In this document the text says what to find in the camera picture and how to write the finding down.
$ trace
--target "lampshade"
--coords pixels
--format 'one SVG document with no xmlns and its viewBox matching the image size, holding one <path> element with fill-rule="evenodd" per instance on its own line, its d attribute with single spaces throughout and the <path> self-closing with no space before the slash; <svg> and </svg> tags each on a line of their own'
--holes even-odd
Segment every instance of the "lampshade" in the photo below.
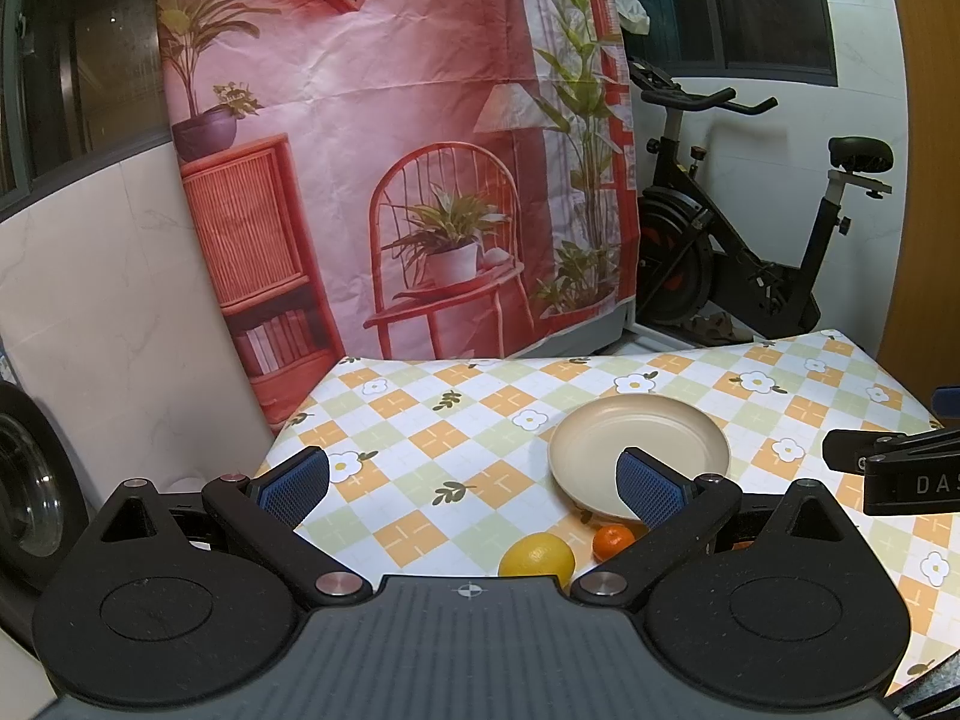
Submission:
<svg viewBox="0 0 960 720">
<path fill-rule="evenodd" d="M 491 89 L 473 131 L 503 132 L 553 125 L 550 117 L 539 109 L 534 98 L 520 84 L 498 83 Z"/>
</svg>

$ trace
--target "exercise bike frame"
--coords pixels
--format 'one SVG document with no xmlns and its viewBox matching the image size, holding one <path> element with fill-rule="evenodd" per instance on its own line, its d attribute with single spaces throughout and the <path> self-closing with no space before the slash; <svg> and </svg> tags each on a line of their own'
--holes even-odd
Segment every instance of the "exercise bike frame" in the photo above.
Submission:
<svg viewBox="0 0 960 720">
<path fill-rule="evenodd" d="M 701 236 L 713 237 L 722 251 L 713 251 L 712 285 L 707 299 L 766 338 L 806 333 L 820 319 L 820 309 L 813 298 L 812 289 L 833 230 L 840 225 L 840 202 L 847 184 L 861 186 L 873 193 L 890 194 L 892 187 L 872 178 L 841 170 L 827 173 L 829 184 L 820 200 L 817 217 L 803 252 L 800 266 L 787 266 L 760 260 L 736 232 L 730 221 L 717 207 L 713 199 L 696 179 L 680 165 L 680 128 L 685 111 L 700 111 L 721 107 L 748 116 L 764 113 L 777 105 L 769 98 L 752 107 L 731 103 L 736 94 L 725 89 L 715 95 L 690 95 L 683 92 L 672 79 L 647 66 L 656 74 L 658 81 L 670 86 L 658 88 L 642 74 L 633 71 L 632 80 L 644 90 L 642 98 L 648 103 L 664 105 L 666 127 L 664 135 L 651 141 L 648 151 L 654 151 L 656 143 L 656 168 L 653 184 L 645 189 L 643 197 L 661 199 L 670 204 L 686 202 L 693 211 L 690 225 L 671 248 L 671 257 L 656 265 L 653 274 L 638 284 L 644 290 L 643 298 L 637 298 L 637 317 L 642 321 L 646 304 L 664 285 L 683 255 Z M 640 206 L 642 227 L 643 209 Z"/>
</svg>

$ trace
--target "black saddle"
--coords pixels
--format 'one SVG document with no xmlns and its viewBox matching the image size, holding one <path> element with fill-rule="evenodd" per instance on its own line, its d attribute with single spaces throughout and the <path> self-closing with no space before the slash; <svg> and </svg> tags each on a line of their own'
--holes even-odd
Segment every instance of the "black saddle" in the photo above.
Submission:
<svg viewBox="0 0 960 720">
<path fill-rule="evenodd" d="M 830 138 L 830 165 L 849 172 L 887 172 L 894 167 L 894 152 L 875 138 Z"/>
</svg>

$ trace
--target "exercise bike flywheel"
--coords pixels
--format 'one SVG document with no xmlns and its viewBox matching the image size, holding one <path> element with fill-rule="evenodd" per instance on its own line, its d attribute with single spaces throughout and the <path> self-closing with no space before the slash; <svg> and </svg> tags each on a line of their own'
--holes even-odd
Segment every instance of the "exercise bike flywheel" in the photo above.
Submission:
<svg viewBox="0 0 960 720">
<path fill-rule="evenodd" d="M 690 225 L 693 210 L 680 199 L 643 196 L 640 199 L 640 265 L 637 290 L 661 263 L 671 259 L 680 236 Z M 709 238 L 698 237 L 680 257 L 659 290 L 647 301 L 639 319 L 654 324 L 680 324 L 707 303 L 713 281 L 713 252 Z"/>
</svg>

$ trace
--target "tablecloth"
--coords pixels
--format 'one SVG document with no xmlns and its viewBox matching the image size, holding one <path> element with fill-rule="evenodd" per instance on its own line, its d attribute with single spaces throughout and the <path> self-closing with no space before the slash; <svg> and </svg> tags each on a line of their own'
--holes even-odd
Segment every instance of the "tablecloth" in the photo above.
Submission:
<svg viewBox="0 0 960 720">
<path fill-rule="evenodd" d="M 563 538 L 577 572 L 602 524 L 556 486 L 547 442 L 579 405 L 657 392 L 706 412 L 731 445 L 728 477 L 748 493 L 823 481 L 910 611 L 895 685 L 960 647 L 960 527 L 951 514 L 866 517 L 863 480 L 820 456 L 834 428 L 918 433 L 923 405 L 842 334 L 675 354 L 397 362 L 346 357 L 311 392 L 267 456 L 328 452 L 330 492 L 298 533 L 364 574 L 491 575 L 527 533 Z"/>
</svg>

